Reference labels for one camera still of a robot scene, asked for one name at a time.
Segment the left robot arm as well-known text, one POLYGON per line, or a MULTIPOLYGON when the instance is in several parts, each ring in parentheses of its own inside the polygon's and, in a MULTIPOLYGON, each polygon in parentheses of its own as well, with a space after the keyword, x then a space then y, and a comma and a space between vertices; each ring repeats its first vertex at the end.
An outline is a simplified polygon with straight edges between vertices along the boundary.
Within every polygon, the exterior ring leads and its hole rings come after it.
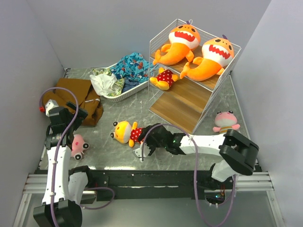
POLYGON ((82 193, 94 185, 87 166, 69 170, 73 132, 87 117, 87 111, 72 102, 59 106, 50 99, 45 104, 50 119, 46 131, 45 148, 48 172, 42 204, 33 210, 33 218, 40 227, 80 227, 82 193))

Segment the yellow frog plush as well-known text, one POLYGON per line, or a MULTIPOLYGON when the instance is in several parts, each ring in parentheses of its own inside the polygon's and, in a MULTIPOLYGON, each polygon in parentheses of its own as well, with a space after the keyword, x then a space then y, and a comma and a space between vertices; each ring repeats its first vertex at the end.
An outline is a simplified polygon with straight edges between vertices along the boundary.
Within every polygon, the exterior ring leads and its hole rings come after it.
POLYGON ((174 82, 179 80, 179 76, 174 74, 169 69, 159 68, 159 73, 156 77, 149 78, 149 81, 160 90, 169 90, 174 82))
POLYGON ((128 143, 129 147, 133 147, 138 140, 143 128, 139 128, 137 122, 132 125, 128 121, 113 122, 114 131, 110 133, 111 138, 122 144, 128 143))

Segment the large orange shark plush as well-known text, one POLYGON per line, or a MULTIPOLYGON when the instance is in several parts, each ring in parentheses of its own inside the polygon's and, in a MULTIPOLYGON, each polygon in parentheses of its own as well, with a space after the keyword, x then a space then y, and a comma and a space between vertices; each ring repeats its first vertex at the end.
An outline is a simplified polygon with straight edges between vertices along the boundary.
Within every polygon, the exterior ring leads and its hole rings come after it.
POLYGON ((169 33, 169 43, 155 53, 153 65, 160 63, 166 66, 177 64, 184 58, 191 62, 194 58, 193 50, 200 45, 201 37, 192 25, 192 20, 178 25, 169 33))

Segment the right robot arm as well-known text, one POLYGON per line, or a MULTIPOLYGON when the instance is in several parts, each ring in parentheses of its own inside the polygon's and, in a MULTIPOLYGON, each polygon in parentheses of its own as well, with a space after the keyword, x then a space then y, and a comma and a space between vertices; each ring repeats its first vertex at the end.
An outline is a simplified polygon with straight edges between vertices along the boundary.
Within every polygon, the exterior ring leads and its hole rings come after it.
POLYGON ((163 148, 173 155, 199 154, 222 158, 210 169, 207 183, 219 188, 233 175, 252 175, 259 146, 234 129, 216 135, 192 135, 185 131, 172 133, 165 124, 154 124, 143 128, 139 135, 139 148, 134 155, 140 160, 151 156, 157 148, 163 148))

